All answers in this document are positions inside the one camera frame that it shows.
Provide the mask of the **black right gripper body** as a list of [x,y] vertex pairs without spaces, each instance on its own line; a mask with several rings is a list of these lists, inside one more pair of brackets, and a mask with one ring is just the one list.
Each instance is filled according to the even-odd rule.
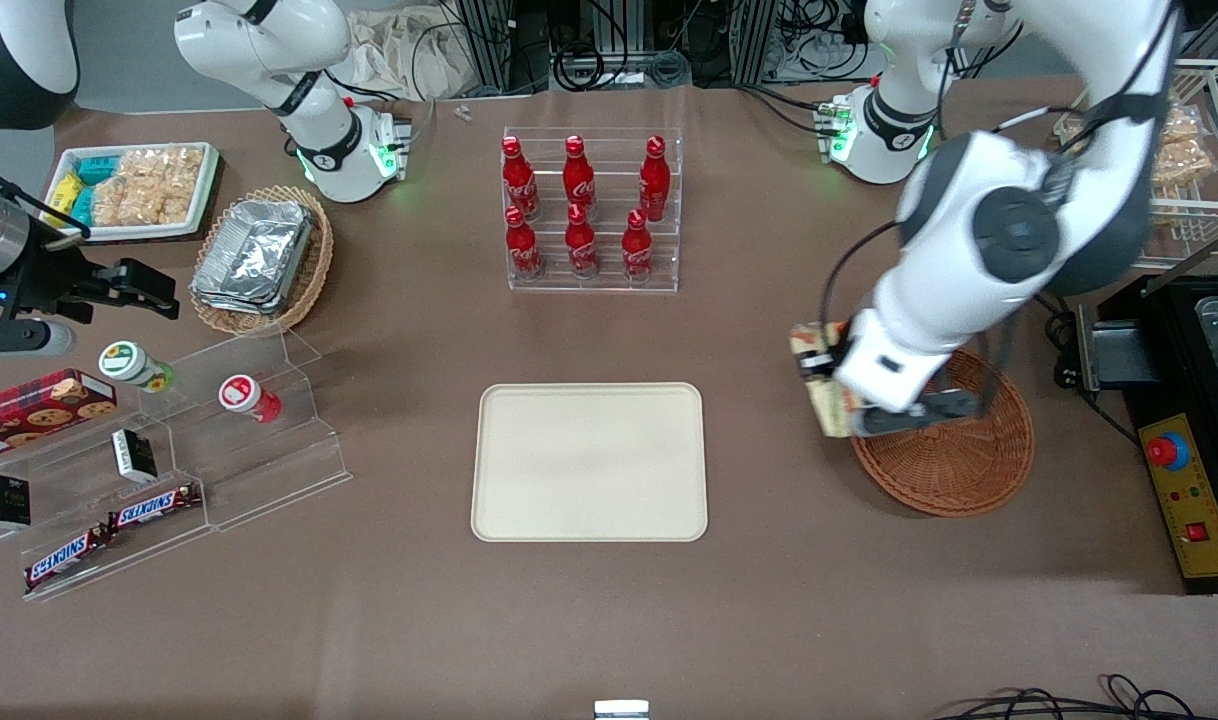
[[66,318],[66,296],[86,298],[93,305],[125,307],[119,301],[119,281],[157,279],[158,272],[138,259],[124,258],[114,266],[100,266],[84,258],[43,255],[24,273],[15,298],[19,309],[27,313]]

